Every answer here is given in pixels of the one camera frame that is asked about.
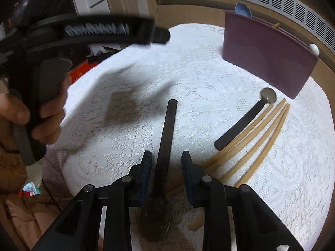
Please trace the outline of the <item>left hand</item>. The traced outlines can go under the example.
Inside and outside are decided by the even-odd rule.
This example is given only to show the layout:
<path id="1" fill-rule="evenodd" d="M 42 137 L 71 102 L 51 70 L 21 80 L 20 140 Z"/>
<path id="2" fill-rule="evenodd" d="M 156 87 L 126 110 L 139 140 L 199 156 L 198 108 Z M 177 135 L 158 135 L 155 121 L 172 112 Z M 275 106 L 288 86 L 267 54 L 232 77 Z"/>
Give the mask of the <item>left hand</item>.
<path id="1" fill-rule="evenodd" d="M 32 130 L 32 137 L 45 145 L 56 143 L 60 134 L 60 123 L 65 118 L 64 105 L 68 97 L 68 88 L 72 79 L 69 74 L 62 81 L 56 98 L 44 103 L 39 114 L 43 119 Z M 1 93 L 1 147 L 7 151 L 16 151 L 13 125 L 25 125 L 30 121 L 30 111 L 19 98 L 10 93 Z"/>

